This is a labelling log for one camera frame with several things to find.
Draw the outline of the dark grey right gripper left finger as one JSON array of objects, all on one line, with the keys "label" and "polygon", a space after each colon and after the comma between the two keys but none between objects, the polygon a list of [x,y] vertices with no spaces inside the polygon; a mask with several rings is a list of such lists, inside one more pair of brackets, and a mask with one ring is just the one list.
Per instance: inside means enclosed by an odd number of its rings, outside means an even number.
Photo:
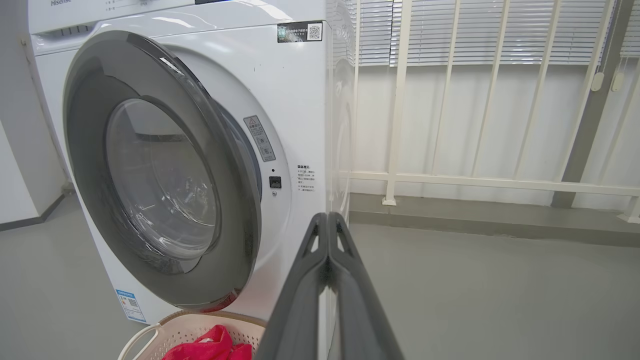
[{"label": "dark grey right gripper left finger", "polygon": [[256,360],[317,360],[320,294],[328,281],[329,215],[313,215],[279,294]]}]

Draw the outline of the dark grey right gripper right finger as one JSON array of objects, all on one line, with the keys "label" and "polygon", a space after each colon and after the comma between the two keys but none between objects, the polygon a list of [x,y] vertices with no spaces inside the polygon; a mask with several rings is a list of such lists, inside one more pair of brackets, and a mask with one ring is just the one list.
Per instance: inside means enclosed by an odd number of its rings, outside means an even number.
[{"label": "dark grey right gripper right finger", "polygon": [[403,360],[384,308],[345,219],[331,212],[327,219],[329,287],[336,294],[331,360]]}]

